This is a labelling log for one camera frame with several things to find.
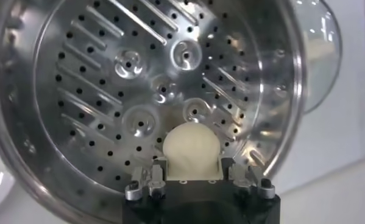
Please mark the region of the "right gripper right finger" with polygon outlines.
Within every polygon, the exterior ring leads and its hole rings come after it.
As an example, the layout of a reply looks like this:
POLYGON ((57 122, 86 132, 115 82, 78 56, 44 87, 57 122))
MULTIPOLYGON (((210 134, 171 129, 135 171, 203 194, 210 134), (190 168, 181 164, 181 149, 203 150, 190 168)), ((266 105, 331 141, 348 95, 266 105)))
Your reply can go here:
POLYGON ((249 195, 257 194, 265 200, 275 198, 275 186, 260 166, 243 166, 233 158, 221 158, 221 167, 223 179, 231 181, 238 191, 249 195))

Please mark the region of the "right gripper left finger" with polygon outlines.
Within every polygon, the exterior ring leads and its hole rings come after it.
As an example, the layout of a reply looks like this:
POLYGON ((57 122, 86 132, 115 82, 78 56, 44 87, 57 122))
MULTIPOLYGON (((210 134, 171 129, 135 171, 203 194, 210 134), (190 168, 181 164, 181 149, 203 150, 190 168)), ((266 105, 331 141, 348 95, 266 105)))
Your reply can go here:
POLYGON ((125 199, 127 201, 138 201, 144 196, 147 190, 152 198, 162 198, 165 194, 167 179, 167 159, 154 159, 150 168, 136 167, 132 172, 131 181, 125 187, 125 199))

